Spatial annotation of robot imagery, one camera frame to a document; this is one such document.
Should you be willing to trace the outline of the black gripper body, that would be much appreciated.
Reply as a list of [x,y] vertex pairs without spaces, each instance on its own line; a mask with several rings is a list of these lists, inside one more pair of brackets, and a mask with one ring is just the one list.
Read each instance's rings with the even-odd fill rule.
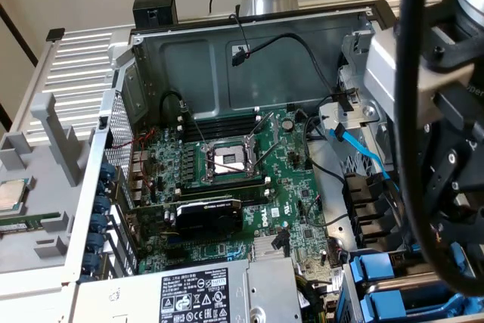
[[[478,120],[483,124],[483,73],[477,73],[467,87],[469,94],[479,105],[476,112]],[[461,136],[458,144],[458,154],[461,157],[458,174],[455,177],[457,191],[466,194],[481,194],[483,199],[483,141],[477,141],[471,133]]]

